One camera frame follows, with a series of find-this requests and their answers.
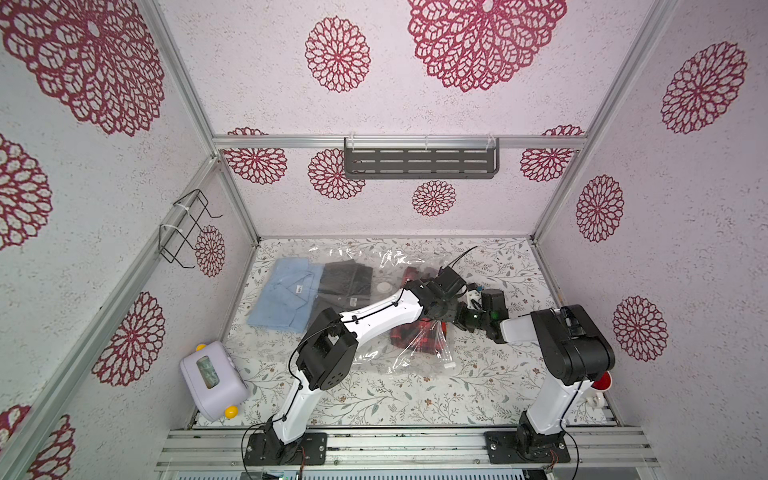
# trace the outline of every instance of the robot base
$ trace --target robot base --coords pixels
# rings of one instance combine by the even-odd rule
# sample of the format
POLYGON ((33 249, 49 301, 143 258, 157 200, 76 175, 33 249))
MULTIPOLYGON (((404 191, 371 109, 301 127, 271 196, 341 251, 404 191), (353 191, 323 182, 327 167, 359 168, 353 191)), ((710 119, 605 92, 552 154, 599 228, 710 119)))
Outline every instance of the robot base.
POLYGON ((536 433, 527 412, 520 415, 516 431, 486 432, 488 459, 496 463, 552 463, 552 452, 558 463, 569 463, 571 455, 565 446, 565 432, 552 435, 536 433))
POLYGON ((295 442, 283 444, 272 428, 272 419, 265 425, 264 433, 254 433, 248 438, 245 465, 324 465, 328 434, 307 432, 295 442))

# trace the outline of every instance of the red floral pattern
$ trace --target red floral pattern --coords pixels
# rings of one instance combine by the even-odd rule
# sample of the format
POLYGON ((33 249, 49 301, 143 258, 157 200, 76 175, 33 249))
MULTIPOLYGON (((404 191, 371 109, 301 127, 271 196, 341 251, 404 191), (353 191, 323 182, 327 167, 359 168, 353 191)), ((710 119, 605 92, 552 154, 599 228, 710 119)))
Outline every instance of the red floral pattern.
POLYGON ((56 430, 45 441, 43 449, 29 467, 25 480, 61 480, 67 475, 75 449, 74 428, 69 420, 69 415, 58 420, 56 430))
MULTIPOLYGON (((257 128, 235 128, 229 135, 266 135, 257 128)), ((282 148, 241 148, 224 151, 232 171, 255 184, 273 184, 286 174, 285 151, 282 148)))
POLYGON ((149 130, 163 68, 132 0, 0 0, 5 50, 79 121, 108 134, 149 130))
POLYGON ((224 267, 224 237, 213 225, 203 227, 194 244, 197 265, 206 276, 216 276, 224 267))
POLYGON ((739 95, 745 70, 744 51, 727 41, 686 60, 662 100, 661 119, 667 129, 689 134, 714 122, 739 95))
MULTIPOLYGON (((584 131, 574 125, 558 125, 544 135, 583 135, 584 131)), ((523 175, 537 182, 548 182, 559 178, 565 166, 571 161, 574 151, 569 148, 529 148, 523 152, 520 170, 523 175)))
POLYGON ((101 383, 128 386, 149 371, 164 337, 163 309, 149 292, 141 292, 91 372, 101 383))
POLYGON ((29 413, 29 409, 29 406, 14 405, 0 413, 0 452, 2 452, 5 444, 8 443, 8 439, 11 438, 13 432, 16 431, 18 424, 29 413))
POLYGON ((0 250, 36 237, 52 210, 48 176, 38 161, 0 134, 0 250))
POLYGON ((409 0, 408 31, 427 74, 445 87, 509 81, 552 40, 565 0, 409 0))
POLYGON ((630 296, 614 312, 614 333, 621 349, 638 360, 655 360, 667 348, 667 323, 647 298, 630 296))
POLYGON ((371 64, 366 37, 349 20, 317 22, 304 46, 312 76, 328 90, 350 91, 366 79, 371 64))
POLYGON ((351 180, 344 174, 344 152, 338 148, 317 152, 310 161, 310 182, 322 195, 337 200, 354 197, 366 185, 365 180, 351 180))
POLYGON ((576 224, 584 238, 601 242, 614 234, 624 215, 624 196, 613 177, 600 175, 587 183, 576 203, 576 224))
POLYGON ((440 180, 431 180, 419 185, 419 188, 413 192, 411 205, 413 205, 414 210, 425 217, 437 217, 450 210, 455 201, 456 190, 451 184, 440 180))

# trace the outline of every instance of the folded clothes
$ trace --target folded clothes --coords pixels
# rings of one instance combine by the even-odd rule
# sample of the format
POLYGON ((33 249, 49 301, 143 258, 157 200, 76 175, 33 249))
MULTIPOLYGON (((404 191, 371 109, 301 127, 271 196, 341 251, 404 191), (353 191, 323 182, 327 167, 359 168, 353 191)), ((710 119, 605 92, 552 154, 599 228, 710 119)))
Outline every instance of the folded clothes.
POLYGON ((373 268, 355 260, 326 263, 310 321, 326 308, 341 313, 370 305, 372 278, 373 268))
POLYGON ((307 258, 278 259, 248 316, 248 325, 303 333, 322 275, 323 265, 307 258))

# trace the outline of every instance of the floral tablecloth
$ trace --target floral tablecloth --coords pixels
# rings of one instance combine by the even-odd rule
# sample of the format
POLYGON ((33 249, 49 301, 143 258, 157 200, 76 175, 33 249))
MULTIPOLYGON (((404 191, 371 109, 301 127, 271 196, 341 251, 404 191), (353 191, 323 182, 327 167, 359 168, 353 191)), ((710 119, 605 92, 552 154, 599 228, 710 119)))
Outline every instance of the floral tablecloth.
MULTIPOLYGON (((234 419, 198 426, 251 425, 277 412, 291 384, 287 362, 302 335, 257 329, 246 324, 276 258, 327 261, 329 251, 375 254, 398 251, 424 259, 455 258, 477 246, 455 269, 467 281, 504 290, 510 316, 554 306, 527 240, 522 239, 331 239, 265 240, 225 342, 252 396, 234 419)), ((356 368, 326 392, 311 416, 312 425, 498 425, 515 424, 536 399, 545 366, 535 343, 497 345, 481 333, 450 326, 449 346, 457 366, 440 375, 390 375, 371 364, 356 368)), ((570 423, 604 423, 601 410, 580 404, 570 423)))

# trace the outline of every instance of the black cable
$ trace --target black cable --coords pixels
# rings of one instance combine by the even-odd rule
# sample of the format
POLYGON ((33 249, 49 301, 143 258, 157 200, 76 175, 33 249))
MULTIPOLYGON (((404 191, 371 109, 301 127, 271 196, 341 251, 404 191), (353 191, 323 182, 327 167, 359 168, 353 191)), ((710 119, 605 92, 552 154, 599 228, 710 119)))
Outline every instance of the black cable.
MULTIPOLYGON (((367 315, 363 315, 363 316, 360 316, 360 317, 358 317, 358 316, 353 316, 351 320, 344 320, 344 321, 342 321, 341 323, 352 323, 352 322, 355 322, 355 323, 357 323, 357 322, 359 322, 360 320, 362 320, 362 319, 364 319, 364 318, 366 318, 366 317, 368 317, 368 316, 374 315, 374 314, 376 314, 376 313, 378 313, 378 312, 381 312, 381 311, 383 311, 383 310, 386 310, 386 309, 388 309, 388 308, 389 308, 389 307, 391 307, 391 306, 397 306, 397 305, 398 305, 398 303, 400 302, 400 299, 402 298, 402 295, 403 295, 403 293, 404 293, 404 292, 405 292, 405 289, 400 289, 400 295, 398 295, 398 297, 397 297, 397 300, 395 300, 394 302, 390 303, 390 304, 389 304, 389 305, 387 305, 387 306, 383 306, 382 308, 378 309, 378 310, 377 310, 377 311, 375 311, 375 312, 371 312, 371 313, 368 313, 367 315)), ((299 342, 299 345, 297 345, 297 346, 296 346, 296 348, 295 348, 295 349, 293 349, 293 351, 291 352, 291 354, 290 354, 290 357, 288 358, 288 373, 289 373, 289 374, 290 374, 290 375, 291 375, 291 376, 292 376, 294 379, 296 379, 296 380, 299 380, 299 388, 298 388, 298 389, 296 389, 296 393, 294 393, 294 394, 293 394, 293 398, 292 398, 292 399, 291 399, 291 401, 290 401, 290 405, 288 405, 288 409, 287 409, 287 410, 286 410, 286 412, 283 414, 283 416, 279 418, 279 420, 282 420, 282 421, 284 421, 284 422, 286 421, 286 419, 288 418, 288 413, 290 412, 290 410, 291 410, 291 407, 293 407, 293 403, 296 401, 296 397, 299 395, 299 391, 300 391, 300 390, 302 390, 302 389, 304 388, 304 385, 301 383, 301 379, 300 379, 299 377, 295 376, 295 375, 293 374, 293 370, 290 368, 290 366, 291 366, 291 363, 293 363, 293 356, 294 356, 294 355, 296 355, 297 353, 300 353, 301 349, 303 349, 303 348, 306 346, 306 344, 309 342, 309 340, 310 340, 312 337, 314 337, 315 335, 319 335, 320 333, 322 333, 322 332, 325 332, 325 331, 326 331, 326 330, 328 330, 328 329, 331 329, 331 328, 333 328, 335 325, 336 325, 336 323, 330 323, 328 326, 325 326, 325 327, 323 327, 322 329, 320 329, 320 330, 317 330, 317 331, 316 331, 315 333, 313 333, 312 335, 310 335, 310 336, 306 337, 306 338, 304 339, 304 341, 302 341, 302 342, 299 342)))
POLYGON ((253 477, 250 476, 250 472, 248 472, 248 467, 245 466, 245 451, 243 450, 243 442, 245 441, 245 435, 248 433, 248 430, 251 430, 253 427, 263 427, 263 423, 254 423, 247 429, 245 429, 245 432, 243 432, 243 438, 240 439, 240 458, 243 460, 243 468, 245 469, 246 475, 248 475, 248 478, 250 480, 253 480, 253 477))
MULTIPOLYGON (((581 361, 581 368, 584 369, 584 374, 586 375, 586 373, 587 373, 587 364, 584 363, 584 357, 581 356, 581 352, 578 351, 578 348, 576 347, 575 344, 573 344, 573 347, 574 347, 574 350, 576 350, 576 353, 578 354, 578 358, 581 361)), ((574 447, 576 447, 576 469, 574 470, 574 476, 571 477, 571 480, 575 480, 576 479, 576 474, 578 473, 578 463, 581 460, 581 457, 579 456, 578 443, 576 443, 576 439, 574 439, 574 436, 571 435, 570 433, 566 432, 565 429, 563 428, 563 419, 568 414, 568 410, 571 408, 571 405, 573 405, 573 402, 574 402, 574 400, 576 400, 576 397, 578 397, 578 394, 581 391, 581 386, 582 385, 584 385, 584 379, 582 379, 579 382, 578 388, 576 388, 576 392, 574 392, 574 395, 571 397, 571 401, 568 402, 568 406, 565 407, 565 411, 563 412, 563 415, 561 415, 561 417, 560 417, 560 430, 562 430, 565 435, 568 435, 569 437, 571 437, 571 441, 574 443, 574 447)))
POLYGON ((461 260, 461 259, 464 257, 464 255, 466 255, 467 253, 469 253, 469 252, 473 251, 473 250, 474 250, 475 248, 477 248, 477 247, 479 247, 479 245, 475 245, 474 247, 468 248, 467 250, 465 250, 465 252, 464 252, 464 253, 462 253, 461 255, 459 255, 458 257, 456 257, 456 258, 455 258, 455 260, 453 260, 452 262, 450 262, 450 263, 448 264, 448 266, 450 266, 451 268, 453 268, 453 266, 454 266, 454 265, 456 265, 456 263, 457 263, 459 260, 461 260))

